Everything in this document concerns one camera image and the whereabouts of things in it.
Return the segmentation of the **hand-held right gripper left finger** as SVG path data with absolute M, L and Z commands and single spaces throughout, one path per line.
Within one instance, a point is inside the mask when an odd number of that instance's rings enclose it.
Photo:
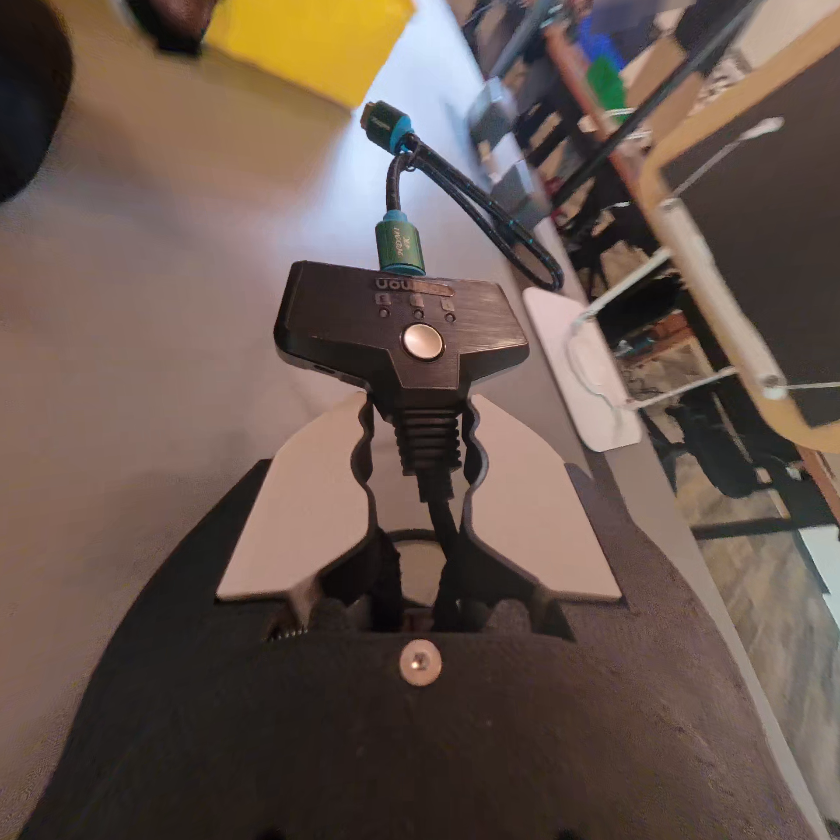
M 277 450 L 216 589 L 220 602 L 312 603 L 319 577 L 376 529 L 371 405 L 354 392 Z

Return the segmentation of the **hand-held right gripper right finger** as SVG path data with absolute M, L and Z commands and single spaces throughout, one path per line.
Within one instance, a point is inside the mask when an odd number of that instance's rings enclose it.
M 536 591 L 618 602 L 621 588 L 563 458 L 483 395 L 468 409 L 461 520 L 468 591 L 489 602 L 528 601 Z

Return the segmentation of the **yellow plastic bin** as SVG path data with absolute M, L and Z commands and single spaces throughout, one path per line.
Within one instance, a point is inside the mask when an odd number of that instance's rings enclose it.
M 415 11 L 412 1 L 225 1 L 203 45 L 354 110 Z

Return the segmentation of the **black hdmi switch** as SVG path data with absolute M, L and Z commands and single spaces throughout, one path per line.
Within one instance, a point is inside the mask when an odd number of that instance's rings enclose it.
M 273 337 L 290 364 L 365 389 L 393 426 L 402 472 L 426 504 L 454 496 L 459 419 L 472 385 L 529 357 L 495 282 L 313 261 L 290 268 Z

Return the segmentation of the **braided hdmi cable green plugs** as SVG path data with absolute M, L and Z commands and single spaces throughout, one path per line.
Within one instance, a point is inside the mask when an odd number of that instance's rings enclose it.
M 381 270 L 409 277 L 426 274 L 421 238 L 404 213 L 401 198 L 403 174 L 421 172 L 534 286 L 550 292 L 562 290 L 564 271 L 536 235 L 423 142 L 406 113 L 383 100 L 370 101 L 364 105 L 360 126 L 368 140 L 392 156 L 385 177 L 385 213 L 375 227 Z

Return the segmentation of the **black quilted pad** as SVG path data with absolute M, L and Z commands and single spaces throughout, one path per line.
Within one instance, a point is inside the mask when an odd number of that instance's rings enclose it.
M 1 2 L 1 202 L 31 183 L 65 111 L 74 56 L 63 19 L 43 1 Z

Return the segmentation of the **grey box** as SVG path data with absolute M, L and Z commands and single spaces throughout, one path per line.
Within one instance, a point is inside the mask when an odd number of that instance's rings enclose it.
M 521 226 L 533 231 L 553 211 L 543 182 L 525 160 L 511 164 L 489 193 Z
M 518 119 L 513 92 L 498 77 L 489 78 L 466 115 L 467 132 L 473 146 L 486 144 L 491 150 L 513 131 Z

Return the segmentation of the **green plastic bin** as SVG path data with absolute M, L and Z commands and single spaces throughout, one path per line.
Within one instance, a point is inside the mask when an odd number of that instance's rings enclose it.
M 601 108 L 608 112 L 627 106 L 626 92 L 619 69 L 609 56 L 598 56 L 586 72 L 587 83 Z

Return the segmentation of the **blue plastic bin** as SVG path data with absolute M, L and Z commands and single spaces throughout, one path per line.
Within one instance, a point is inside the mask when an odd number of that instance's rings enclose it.
M 595 33 L 589 16 L 579 18 L 576 27 L 576 45 L 589 63 L 606 60 L 617 71 L 626 66 L 626 62 L 616 49 L 611 37 L 606 34 Z

